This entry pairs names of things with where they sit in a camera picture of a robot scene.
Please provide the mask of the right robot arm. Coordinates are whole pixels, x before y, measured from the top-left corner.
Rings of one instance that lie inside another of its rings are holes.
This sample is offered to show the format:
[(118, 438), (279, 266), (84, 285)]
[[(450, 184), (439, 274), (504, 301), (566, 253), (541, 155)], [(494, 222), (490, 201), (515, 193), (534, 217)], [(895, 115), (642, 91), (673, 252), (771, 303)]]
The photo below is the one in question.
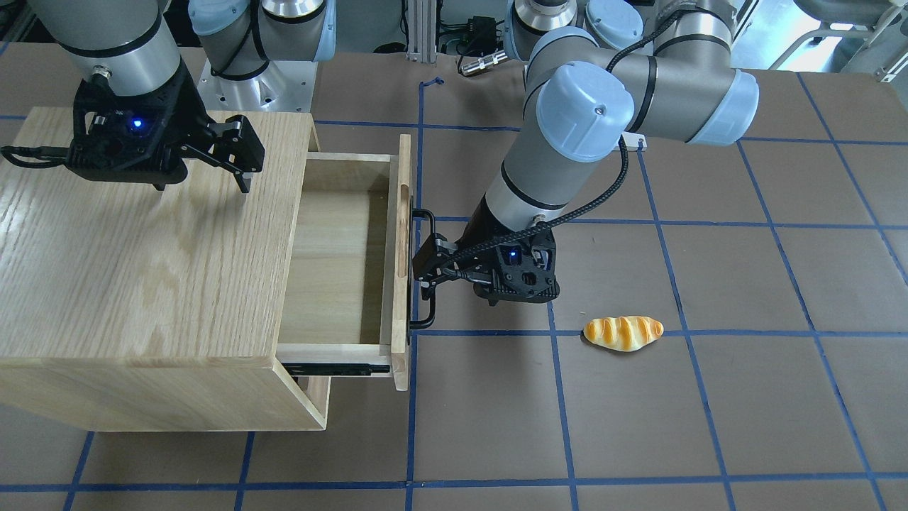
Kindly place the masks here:
[(192, 1), (192, 30), (209, 61), (208, 85), (224, 109), (207, 113), (156, 1), (32, 1), (30, 6), (82, 73), (64, 148), (4, 146), (10, 164), (64, 166), (93, 182), (185, 181), (185, 159), (223, 168), (243, 193), (265, 149), (247, 112), (309, 110), (309, 94), (278, 62), (315, 67), (336, 52), (334, 1)]

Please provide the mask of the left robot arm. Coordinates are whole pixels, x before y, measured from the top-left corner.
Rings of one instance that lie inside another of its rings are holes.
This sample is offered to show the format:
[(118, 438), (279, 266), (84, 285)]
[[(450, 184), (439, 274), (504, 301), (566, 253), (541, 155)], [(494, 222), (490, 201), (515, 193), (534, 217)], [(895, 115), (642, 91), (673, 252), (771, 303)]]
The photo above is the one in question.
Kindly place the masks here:
[(411, 264), (422, 299), (471, 282), (490, 304), (559, 295), (553, 229), (625, 181), (624, 133), (727, 146), (751, 126), (758, 81), (732, 67), (731, 1), (514, 1), (506, 51), (526, 63), (523, 126), (463, 235), (432, 232)]

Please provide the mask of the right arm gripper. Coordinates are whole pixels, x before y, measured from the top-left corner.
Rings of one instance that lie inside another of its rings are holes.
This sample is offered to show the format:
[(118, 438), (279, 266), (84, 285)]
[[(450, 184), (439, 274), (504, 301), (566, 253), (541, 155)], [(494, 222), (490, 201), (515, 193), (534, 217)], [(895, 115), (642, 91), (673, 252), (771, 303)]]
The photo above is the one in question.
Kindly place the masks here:
[(116, 96), (104, 79), (81, 81), (72, 104), (74, 135), (64, 166), (88, 181), (181, 183), (184, 158), (229, 172), (250, 193), (265, 148), (247, 116), (210, 121), (191, 75), (173, 75), (140, 96)]

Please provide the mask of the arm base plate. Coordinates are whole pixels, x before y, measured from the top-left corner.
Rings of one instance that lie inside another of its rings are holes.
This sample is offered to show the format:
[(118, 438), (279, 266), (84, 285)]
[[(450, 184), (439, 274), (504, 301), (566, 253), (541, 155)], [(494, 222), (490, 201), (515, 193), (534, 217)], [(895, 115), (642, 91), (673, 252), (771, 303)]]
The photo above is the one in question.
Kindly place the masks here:
[(624, 131), (621, 139), (625, 143), (628, 152), (645, 152), (648, 149), (648, 139), (642, 133), (633, 133)]
[(208, 110), (309, 113), (318, 68), (317, 62), (272, 61), (257, 77), (233, 81), (213, 77), (207, 62), (197, 90)]

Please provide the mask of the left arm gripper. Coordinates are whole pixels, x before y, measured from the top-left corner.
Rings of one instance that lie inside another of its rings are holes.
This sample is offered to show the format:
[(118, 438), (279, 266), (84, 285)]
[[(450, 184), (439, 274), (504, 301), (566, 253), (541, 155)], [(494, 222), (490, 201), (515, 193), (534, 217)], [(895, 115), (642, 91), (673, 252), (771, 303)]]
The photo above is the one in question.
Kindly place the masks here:
[(445, 236), (428, 236), (413, 258), (413, 278), (419, 279), (419, 297), (434, 297), (442, 282), (473, 282), (477, 297), (490, 305), (500, 301), (548, 303), (558, 297), (555, 275), (557, 244), (551, 230), (508, 241), (461, 261), (461, 268), (442, 268), (457, 243)]

